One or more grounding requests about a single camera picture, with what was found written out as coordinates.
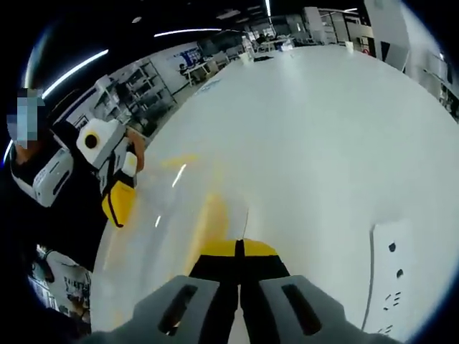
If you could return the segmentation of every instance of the desk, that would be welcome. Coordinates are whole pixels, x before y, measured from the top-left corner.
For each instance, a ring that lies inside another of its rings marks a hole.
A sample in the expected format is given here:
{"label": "desk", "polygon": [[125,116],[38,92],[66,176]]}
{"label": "desk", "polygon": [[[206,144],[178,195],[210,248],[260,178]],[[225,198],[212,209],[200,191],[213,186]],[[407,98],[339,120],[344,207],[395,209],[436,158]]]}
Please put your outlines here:
{"label": "desk", "polygon": [[273,41],[266,41],[266,42],[263,42],[260,44],[261,47],[268,47],[268,51],[271,51],[271,50],[274,50],[274,47],[277,43],[282,43],[284,44],[285,42],[288,42],[289,40],[291,40],[290,37],[287,37],[287,38],[279,38],[279,39],[275,39]]}
{"label": "desk", "polygon": [[[458,268],[458,126],[423,87],[373,57],[337,46],[273,56],[232,62],[208,81],[220,80],[158,132],[146,168],[153,158],[184,154],[218,162],[221,179],[249,206],[245,237],[275,247],[291,274],[304,274],[341,302],[359,328],[369,296],[370,230],[411,219],[415,308],[403,325],[413,333]],[[139,180],[138,187],[148,194],[148,185]],[[147,213],[136,221],[153,226],[155,219]],[[103,269],[112,230],[105,230],[93,275],[93,330],[127,321],[145,296],[140,286],[152,291],[168,280],[177,269],[162,272],[158,264],[170,255],[183,259],[189,238],[189,229],[180,229],[177,247],[155,247],[146,236],[148,249],[127,240],[133,259],[149,269],[146,281],[130,279],[122,265]],[[174,242],[177,233],[162,235]],[[114,282],[124,277],[130,289]]]}
{"label": "desk", "polygon": [[207,65],[207,61],[203,62],[203,63],[200,63],[200,64],[197,64],[196,66],[186,70],[186,75],[188,75],[188,81],[189,81],[190,86],[193,85],[193,81],[191,79],[191,73],[192,72],[195,72],[198,69],[202,68],[204,70],[204,72],[206,73],[206,75],[208,75],[210,73],[210,71],[206,70],[206,65]]}

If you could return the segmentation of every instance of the ceiling light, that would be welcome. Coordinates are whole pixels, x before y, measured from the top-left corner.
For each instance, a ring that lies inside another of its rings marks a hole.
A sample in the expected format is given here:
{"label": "ceiling light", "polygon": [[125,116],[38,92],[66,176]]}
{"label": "ceiling light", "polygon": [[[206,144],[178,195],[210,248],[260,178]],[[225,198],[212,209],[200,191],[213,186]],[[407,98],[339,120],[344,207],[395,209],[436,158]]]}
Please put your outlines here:
{"label": "ceiling light", "polygon": [[176,30],[169,32],[162,32],[160,34],[155,34],[154,37],[166,36],[167,34],[181,34],[183,32],[199,32],[199,31],[221,31],[222,29],[185,29],[185,30]]}
{"label": "ceiling light", "polygon": [[271,16],[270,0],[265,0],[265,3],[266,3],[266,12],[268,13],[268,16]]}
{"label": "ceiling light", "polygon": [[65,73],[63,76],[61,76],[59,79],[54,81],[51,86],[48,87],[46,91],[43,92],[42,98],[45,99],[57,86],[59,86],[65,79],[70,77],[73,73],[77,72],[81,68],[83,68],[85,65],[88,65],[95,59],[98,59],[99,57],[105,55],[108,53],[108,49],[104,50],[103,52],[100,52],[93,57],[90,57],[89,59],[81,62],[80,64],[74,66],[71,70],[69,70],[67,73]]}
{"label": "ceiling light", "polygon": [[[92,61],[94,61],[95,59],[98,59],[99,57],[105,55],[108,53],[108,49],[107,50],[104,50],[103,52],[99,52],[98,54],[90,57],[89,59],[81,62],[80,64],[77,64],[76,66],[74,66],[71,70],[69,70],[68,72],[66,72],[65,74],[63,74],[63,76],[61,76],[59,79],[57,79],[56,81],[54,81],[51,86],[49,86],[47,88],[46,91],[43,92],[42,94],[42,99],[45,99],[57,86],[59,86],[65,79],[67,79],[68,77],[70,77],[73,73],[77,72],[78,70],[80,70],[81,68],[83,68],[85,65],[91,63]],[[5,164],[5,160],[6,160],[6,157],[8,156],[8,152],[9,150],[11,149],[11,146],[13,144],[13,140],[10,140],[9,141],[9,144],[8,144],[8,147],[6,147],[6,152],[3,156],[3,164]]]}
{"label": "ceiling light", "polygon": [[231,18],[232,16],[237,16],[238,14],[240,14],[241,12],[236,10],[236,9],[232,9],[232,10],[229,10],[228,12],[226,13],[223,13],[223,14],[220,14],[219,16],[217,16],[217,19],[228,19],[228,18]]}

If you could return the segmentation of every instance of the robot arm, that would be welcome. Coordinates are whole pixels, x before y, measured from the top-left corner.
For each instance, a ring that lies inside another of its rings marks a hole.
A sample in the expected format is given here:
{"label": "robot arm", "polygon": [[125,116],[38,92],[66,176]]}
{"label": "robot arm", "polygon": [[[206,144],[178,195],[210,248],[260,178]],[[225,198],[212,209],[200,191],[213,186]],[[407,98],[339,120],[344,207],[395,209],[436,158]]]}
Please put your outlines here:
{"label": "robot arm", "polygon": [[140,301],[129,322],[82,343],[227,343],[238,286],[252,344],[398,343],[353,326],[338,301],[290,276],[274,249],[246,239],[203,248],[190,277],[175,277]]}
{"label": "robot arm", "polygon": [[117,120],[93,118],[77,139],[78,149],[99,179],[103,211],[118,228],[128,220],[136,186],[137,157],[125,134],[126,127]]}

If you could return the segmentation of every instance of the white device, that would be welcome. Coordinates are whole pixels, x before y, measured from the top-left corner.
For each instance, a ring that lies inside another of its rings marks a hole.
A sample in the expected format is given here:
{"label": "white device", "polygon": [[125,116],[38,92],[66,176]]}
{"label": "white device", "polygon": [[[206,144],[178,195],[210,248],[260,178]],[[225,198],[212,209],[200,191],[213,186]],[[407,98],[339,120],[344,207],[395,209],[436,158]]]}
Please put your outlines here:
{"label": "white device", "polygon": [[[117,120],[105,122],[91,119],[80,131],[77,147],[88,163],[96,170],[101,194],[105,193],[110,178],[122,171],[133,178],[136,174],[137,157],[127,151],[129,140],[125,136],[126,127]],[[110,169],[110,160],[114,159]]]}
{"label": "white device", "polygon": [[72,154],[68,149],[61,147],[37,173],[32,185],[15,176],[12,171],[11,175],[23,192],[32,197],[41,206],[48,208],[55,201],[72,172]]}

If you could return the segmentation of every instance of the metal shelving unit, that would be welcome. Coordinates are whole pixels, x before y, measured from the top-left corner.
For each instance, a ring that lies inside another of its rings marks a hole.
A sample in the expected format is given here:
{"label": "metal shelving unit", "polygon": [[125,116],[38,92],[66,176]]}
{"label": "metal shelving unit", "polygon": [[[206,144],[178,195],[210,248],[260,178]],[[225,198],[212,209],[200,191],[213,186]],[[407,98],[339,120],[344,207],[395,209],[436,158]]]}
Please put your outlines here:
{"label": "metal shelving unit", "polygon": [[96,82],[100,97],[95,117],[119,119],[122,123],[139,123],[145,134],[164,116],[176,101],[149,58],[131,65],[118,80],[104,76]]}

